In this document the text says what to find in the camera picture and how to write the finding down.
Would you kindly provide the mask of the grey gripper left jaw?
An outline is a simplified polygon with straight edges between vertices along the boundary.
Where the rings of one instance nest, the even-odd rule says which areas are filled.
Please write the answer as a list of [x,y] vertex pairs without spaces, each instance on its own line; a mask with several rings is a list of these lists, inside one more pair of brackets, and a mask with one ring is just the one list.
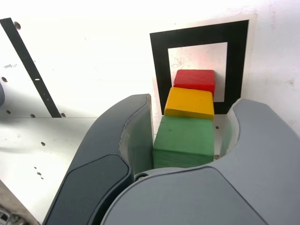
[[129,96],[104,112],[83,138],[44,219],[98,225],[136,174],[153,168],[151,96]]

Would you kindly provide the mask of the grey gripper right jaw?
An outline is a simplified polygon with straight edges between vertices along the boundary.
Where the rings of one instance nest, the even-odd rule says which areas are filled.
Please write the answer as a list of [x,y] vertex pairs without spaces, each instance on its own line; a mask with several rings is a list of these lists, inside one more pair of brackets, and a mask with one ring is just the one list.
[[230,152],[199,167],[147,176],[123,191],[104,225],[297,225],[300,138],[268,105],[241,99]]

